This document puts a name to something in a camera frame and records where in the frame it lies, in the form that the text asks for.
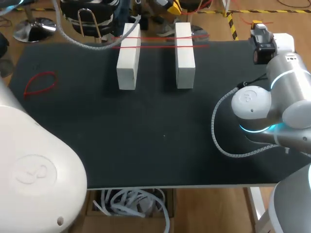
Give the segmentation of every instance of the white foam block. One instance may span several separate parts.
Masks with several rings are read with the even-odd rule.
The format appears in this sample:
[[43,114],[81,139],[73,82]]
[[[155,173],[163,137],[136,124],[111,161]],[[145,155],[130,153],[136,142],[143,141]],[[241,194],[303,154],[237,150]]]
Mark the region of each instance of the white foam block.
[[[175,23],[175,37],[191,36],[190,23]],[[176,46],[192,46],[192,38],[175,39]],[[176,83],[179,89],[193,88],[195,62],[193,48],[175,48]]]
[[[126,23],[123,35],[127,33],[132,26],[133,23]],[[139,24],[128,35],[128,37],[140,37]],[[140,38],[126,38],[121,42],[121,49],[117,63],[117,75],[120,90],[135,90],[140,53],[140,48],[128,49],[122,47],[135,47],[140,45]]]

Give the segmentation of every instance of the yellow black warning tape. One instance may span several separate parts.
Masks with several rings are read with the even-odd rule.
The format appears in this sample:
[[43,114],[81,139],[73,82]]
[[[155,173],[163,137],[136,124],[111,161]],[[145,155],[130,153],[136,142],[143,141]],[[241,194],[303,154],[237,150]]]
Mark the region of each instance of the yellow black warning tape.
[[[24,8],[16,8],[15,11],[23,11]],[[53,8],[33,8],[32,11],[55,11]],[[199,11],[198,14],[223,14],[223,11]],[[231,13],[311,13],[311,10],[231,10]]]
[[233,25],[232,14],[229,14],[227,19],[228,19],[228,22],[229,22],[229,26],[230,26],[230,30],[231,30],[231,33],[232,33],[233,40],[239,40],[238,34],[237,34],[237,30],[235,29],[235,26]]
[[[222,11],[199,11],[198,14],[214,14],[221,13]],[[311,10],[231,10],[227,11],[228,14],[231,13],[311,13]]]
[[[14,9],[15,11],[23,11],[24,10],[24,8],[15,8]],[[31,9],[32,11],[55,11],[55,9],[54,8],[33,8],[33,9]]]

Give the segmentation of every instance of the black cable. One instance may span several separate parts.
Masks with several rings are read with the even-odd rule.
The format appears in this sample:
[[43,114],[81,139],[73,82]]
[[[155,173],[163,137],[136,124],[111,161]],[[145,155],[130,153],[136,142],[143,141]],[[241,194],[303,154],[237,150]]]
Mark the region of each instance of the black cable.
[[290,6],[290,5],[286,5],[285,3],[282,3],[280,0],[277,0],[277,1],[279,3],[281,3],[282,5],[284,5],[284,6],[288,6],[288,7],[292,7],[292,8],[307,8],[307,7],[311,6],[311,1],[310,0],[308,0],[308,2],[309,2],[308,6]]
[[266,76],[266,73],[260,75],[258,78],[254,79],[253,81],[250,81],[250,82],[241,82],[241,83],[239,83],[239,84],[237,85],[237,88],[238,88],[238,89],[241,89],[241,88],[246,87],[246,86],[248,86],[248,85],[250,85],[250,84],[252,84],[252,83],[254,83],[254,82],[257,82],[257,81],[260,81],[260,80],[266,80],[266,79],[268,79],[267,77],[264,78],[264,76]]
[[3,17],[3,16],[0,16],[0,27],[11,27],[12,26],[12,22],[11,20]]

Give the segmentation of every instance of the shoe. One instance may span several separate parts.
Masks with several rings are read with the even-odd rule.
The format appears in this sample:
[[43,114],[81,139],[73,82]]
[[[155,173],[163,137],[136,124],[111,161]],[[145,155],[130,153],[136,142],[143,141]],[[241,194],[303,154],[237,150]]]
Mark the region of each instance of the shoe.
[[171,37],[175,35],[175,23],[181,22],[175,19],[173,23],[164,22],[162,28],[156,33],[160,37]]

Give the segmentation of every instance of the white table leg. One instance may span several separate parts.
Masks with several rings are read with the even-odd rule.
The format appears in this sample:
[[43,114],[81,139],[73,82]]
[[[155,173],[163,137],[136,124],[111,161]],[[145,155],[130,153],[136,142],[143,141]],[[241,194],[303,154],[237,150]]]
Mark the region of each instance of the white table leg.
[[250,187],[247,188],[249,200],[251,202],[252,214],[255,220],[255,223],[261,218],[265,213],[265,208],[260,192],[259,187]]
[[230,1],[231,0],[223,0],[223,5],[224,5],[224,8],[225,8],[225,15],[229,11]]
[[266,211],[260,218],[260,220],[255,224],[256,233],[274,233],[269,213]]

